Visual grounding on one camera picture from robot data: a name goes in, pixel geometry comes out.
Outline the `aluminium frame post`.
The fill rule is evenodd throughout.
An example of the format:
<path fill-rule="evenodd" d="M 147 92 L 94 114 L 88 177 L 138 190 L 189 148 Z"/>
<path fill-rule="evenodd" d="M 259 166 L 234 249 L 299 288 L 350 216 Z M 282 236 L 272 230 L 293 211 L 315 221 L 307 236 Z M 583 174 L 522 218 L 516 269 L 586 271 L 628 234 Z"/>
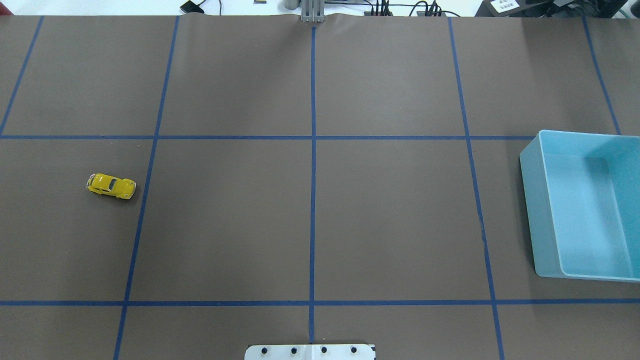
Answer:
<path fill-rule="evenodd" d="M 322 23 L 325 22 L 324 0 L 300 0 L 301 22 Z"/>

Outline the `white pedestal base plate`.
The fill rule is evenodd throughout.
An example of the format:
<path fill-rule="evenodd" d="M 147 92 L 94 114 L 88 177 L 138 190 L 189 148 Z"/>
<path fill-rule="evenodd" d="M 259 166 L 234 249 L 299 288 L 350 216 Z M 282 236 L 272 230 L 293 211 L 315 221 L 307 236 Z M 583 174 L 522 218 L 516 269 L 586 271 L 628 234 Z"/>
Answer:
<path fill-rule="evenodd" d="M 263 344 L 251 345 L 245 360 L 375 360 L 370 344 Z"/>

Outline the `yellow beetle toy car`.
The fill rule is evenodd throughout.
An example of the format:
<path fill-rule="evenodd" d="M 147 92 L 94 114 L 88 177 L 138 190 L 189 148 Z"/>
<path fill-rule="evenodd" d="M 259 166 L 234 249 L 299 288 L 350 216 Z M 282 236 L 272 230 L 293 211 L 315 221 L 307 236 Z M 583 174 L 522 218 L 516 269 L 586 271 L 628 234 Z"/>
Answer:
<path fill-rule="evenodd" d="M 131 199 L 137 183 L 130 178 L 118 178 L 104 173 L 91 174 L 87 180 L 88 191 L 117 199 Z"/>

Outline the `light blue plastic bin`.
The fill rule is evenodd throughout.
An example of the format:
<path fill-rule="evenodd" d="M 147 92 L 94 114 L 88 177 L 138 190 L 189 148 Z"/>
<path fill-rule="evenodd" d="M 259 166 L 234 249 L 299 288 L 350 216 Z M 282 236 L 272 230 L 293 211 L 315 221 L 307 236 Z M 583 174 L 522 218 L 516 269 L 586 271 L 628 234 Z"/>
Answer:
<path fill-rule="evenodd" d="M 638 283 L 640 139 L 541 130 L 519 163 L 535 273 Z"/>

